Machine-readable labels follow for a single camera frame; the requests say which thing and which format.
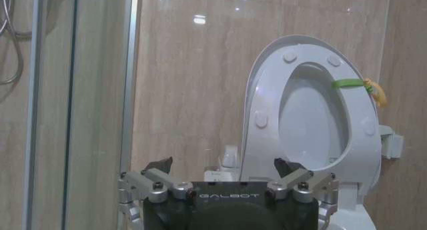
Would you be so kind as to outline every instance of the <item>toilet lid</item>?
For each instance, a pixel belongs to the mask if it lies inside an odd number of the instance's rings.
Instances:
[[[294,35],[270,44],[247,83],[240,179],[276,179],[274,159],[283,158],[372,185],[380,165],[375,103],[364,87],[332,88],[334,81],[359,78],[320,40]]]

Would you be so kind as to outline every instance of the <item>toilet bowl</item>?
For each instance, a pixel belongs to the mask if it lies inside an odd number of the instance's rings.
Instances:
[[[262,51],[244,100],[240,181],[280,178],[274,159],[335,173],[338,212],[328,229],[375,229],[363,198],[380,174],[382,142],[375,102],[346,57],[323,41],[286,36]]]

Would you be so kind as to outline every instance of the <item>screw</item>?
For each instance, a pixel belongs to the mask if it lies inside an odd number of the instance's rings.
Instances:
[[[163,189],[163,182],[156,181],[156,182],[152,184],[152,189],[153,189],[153,190],[160,190],[160,189]]]
[[[298,184],[298,189],[299,190],[308,190],[308,183],[306,181],[302,181],[299,184]]]

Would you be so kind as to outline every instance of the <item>shower hose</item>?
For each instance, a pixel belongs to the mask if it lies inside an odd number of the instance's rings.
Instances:
[[[32,37],[32,32],[17,31],[13,27],[12,11],[13,11],[15,0],[1,0],[0,2],[1,2],[0,11],[3,11],[3,15],[4,15],[4,19],[0,18],[0,36],[3,36],[5,32],[8,32],[8,35],[11,37],[13,47],[15,47],[16,57],[17,57],[17,65],[16,65],[13,76],[11,76],[4,80],[0,79],[0,85],[7,85],[7,84],[16,83],[20,80],[20,77],[23,75],[24,59],[23,59],[23,52],[19,44],[19,39],[29,39]]]

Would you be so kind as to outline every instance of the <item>white plastic fixture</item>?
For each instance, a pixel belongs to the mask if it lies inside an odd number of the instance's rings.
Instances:
[[[330,227],[372,230],[362,203],[380,173],[375,103],[364,87],[332,88],[332,81],[359,78],[346,57],[312,37],[287,36],[267,46],[247,83],[240,180],[276,180],[275,158],[335,173],[342,184]]]

